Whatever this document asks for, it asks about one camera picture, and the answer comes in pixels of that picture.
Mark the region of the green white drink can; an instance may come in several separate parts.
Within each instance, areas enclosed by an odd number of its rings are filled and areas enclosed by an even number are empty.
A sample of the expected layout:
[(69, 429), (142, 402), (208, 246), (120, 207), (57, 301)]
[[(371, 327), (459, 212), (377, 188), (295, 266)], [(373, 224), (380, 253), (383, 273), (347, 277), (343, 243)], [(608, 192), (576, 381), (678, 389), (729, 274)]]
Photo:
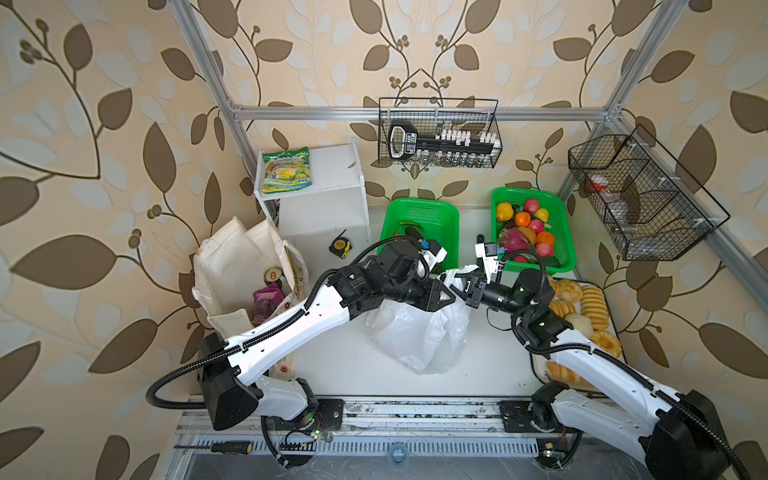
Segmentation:
[(280, 266), (270, 267), (265, 270), (263, 274), (263, 280), (266, 286), (270, 286), (275, 283), (280, 283), (283, 277), (283, 270)]

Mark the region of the purple snack bag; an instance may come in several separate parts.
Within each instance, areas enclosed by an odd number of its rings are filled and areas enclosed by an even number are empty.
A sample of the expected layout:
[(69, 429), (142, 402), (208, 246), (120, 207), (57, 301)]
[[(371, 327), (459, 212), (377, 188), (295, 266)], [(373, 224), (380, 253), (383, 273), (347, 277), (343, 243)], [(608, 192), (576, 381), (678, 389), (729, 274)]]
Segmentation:
[(256, 327), (266, 322), (284, 301), (285, 296), (277, 282), (253, 294), (253, 313), (251, 324)]

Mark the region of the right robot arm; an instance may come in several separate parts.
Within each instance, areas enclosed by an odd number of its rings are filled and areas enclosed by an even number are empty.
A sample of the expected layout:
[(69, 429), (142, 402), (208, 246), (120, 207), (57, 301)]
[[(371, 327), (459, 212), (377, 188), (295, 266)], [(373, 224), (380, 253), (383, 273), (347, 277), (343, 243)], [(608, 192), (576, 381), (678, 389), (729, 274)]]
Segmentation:
[(472, 308), (508, 314), (508, 331), (530, 354), (573, 371), (613, 402), (594, 401), (551, 381), (531, 398), (542, 412), (538, 428), (557, 422), (592, 435), (644, 463), (656, 479), (717, 479), (728, 468), (749, 478), (713, 402), (638, 372), (557, 315), (543, 266), (522, 271), (513, 286), (502, 284), (504, 261), (518, 254), (494, 243), (476, 244), (484, 273), (465, 279), (456, 294)]

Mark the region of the white plastic bag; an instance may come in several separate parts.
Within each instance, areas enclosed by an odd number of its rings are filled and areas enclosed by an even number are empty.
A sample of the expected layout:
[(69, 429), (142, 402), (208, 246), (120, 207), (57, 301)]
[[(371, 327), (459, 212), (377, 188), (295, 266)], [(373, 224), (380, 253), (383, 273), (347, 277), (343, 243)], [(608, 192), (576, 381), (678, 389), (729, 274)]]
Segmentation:
[(366, 315), (365, 327), (375, 346), (414, 373), (443, 374), (464, 350), (470, 314), (461, 298), (434, 313), (385, 300)]

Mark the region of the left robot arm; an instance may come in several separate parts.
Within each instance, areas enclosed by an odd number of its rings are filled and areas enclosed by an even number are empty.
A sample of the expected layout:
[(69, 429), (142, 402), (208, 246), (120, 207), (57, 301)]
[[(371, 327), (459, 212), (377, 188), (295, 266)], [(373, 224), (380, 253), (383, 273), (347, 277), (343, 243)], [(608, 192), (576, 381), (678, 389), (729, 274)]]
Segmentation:
[(433, 313), (456, 297), (433, 268), (447, 256), (435, 240), (407, 235), (380, 240), (350, 264), (319, 276), (308, 297), (245, 333), (204, 339), (199, 360), (155, 381), (147, 402), (166, 410), (205, 410), (215, 430), (252, 415), (309, 421), (317, 408), (306, 380), (268, 375), (278, 360), (313, 338), (380, 307), (383, 301)]

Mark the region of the cream floral tote bag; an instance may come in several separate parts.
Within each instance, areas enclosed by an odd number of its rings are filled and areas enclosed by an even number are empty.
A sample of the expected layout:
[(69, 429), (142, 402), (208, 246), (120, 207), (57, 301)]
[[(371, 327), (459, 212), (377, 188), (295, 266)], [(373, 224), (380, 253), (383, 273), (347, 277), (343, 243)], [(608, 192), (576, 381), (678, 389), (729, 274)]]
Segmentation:
[(277, 230), (262, 221), (248, 229), (236, 217), (203, 241), (193, 256), (192, 295), (205, 311), (203, 325), (223, 338), (255, 328), (251, 324), (253, 294), (266, 287), (266, 269), (280, 266), (285, 296), (267, 320), (286, 312), (308, 296), (309, 271), (303, 256)]

